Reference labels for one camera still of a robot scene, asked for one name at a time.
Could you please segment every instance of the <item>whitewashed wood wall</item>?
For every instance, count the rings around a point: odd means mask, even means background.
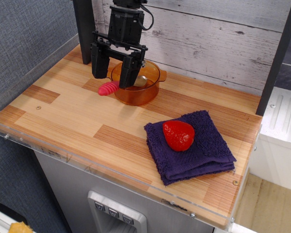
[[[112,0],[92,0],[97,29],[108,32]],[[148,0],[152,29],[145,58],[161,69],[261,95],[291,0]],[[151,16],[145,13],[148,27]]]

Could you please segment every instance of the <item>strawberry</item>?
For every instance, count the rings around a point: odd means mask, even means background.
[[[194,142],[195,131],[192,125],[179,120],[164,122],[163,133],[167,144],[175,151],[185,151]]]

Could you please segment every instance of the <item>washcloth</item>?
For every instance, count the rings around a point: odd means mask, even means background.
[[[206,110],[174,120],[186,122],[195,130],[194,142],[186,151],[176,152],[168,146],[162,129],[165,121],[145,125],[146,142],[164,185],[235,169],[236,159]]]

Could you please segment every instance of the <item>yellow object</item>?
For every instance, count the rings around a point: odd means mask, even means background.
[[[24,222],[15,222],[11,224],[8,233],[33,233],[33,231]]]

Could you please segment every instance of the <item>pink ribbed toy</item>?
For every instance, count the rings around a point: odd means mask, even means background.
[[[98,88],[98,94],[100,96],[108,96],[119,89],[119,81],[111,81],[104,83]]]

